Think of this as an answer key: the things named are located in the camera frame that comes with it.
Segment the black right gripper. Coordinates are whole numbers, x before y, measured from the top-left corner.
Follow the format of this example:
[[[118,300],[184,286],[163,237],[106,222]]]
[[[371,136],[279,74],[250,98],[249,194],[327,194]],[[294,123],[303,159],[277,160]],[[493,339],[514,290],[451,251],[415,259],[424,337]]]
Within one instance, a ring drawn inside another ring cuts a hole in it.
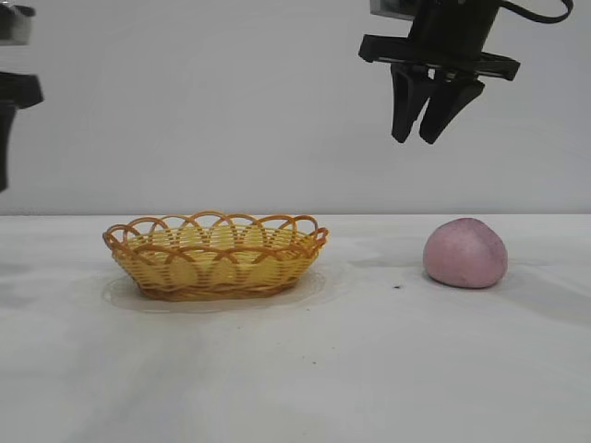
[[[406,37],[366,34],[358,52],[366,62],[391,64],[392,136],[396,141],[407,140],[429,100],[419,135],[434,144],[453,118],[485,88],[476,78],[460,78],[440,84],[433,93],[429,68],[509,81],[515,78],[519,62],[483,51],[499,8],[498,1],[370,3],[373,15],[412,22]]]

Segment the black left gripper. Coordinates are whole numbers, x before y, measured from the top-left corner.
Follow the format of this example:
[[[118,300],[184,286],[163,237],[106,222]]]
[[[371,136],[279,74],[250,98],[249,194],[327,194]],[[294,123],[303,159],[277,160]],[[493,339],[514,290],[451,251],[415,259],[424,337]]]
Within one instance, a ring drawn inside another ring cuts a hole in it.
[[[8,188],[8,143],[17,108],[27,109],[44,100],[42,86],[36,75],[2,73],[0,77],[0,192]]]

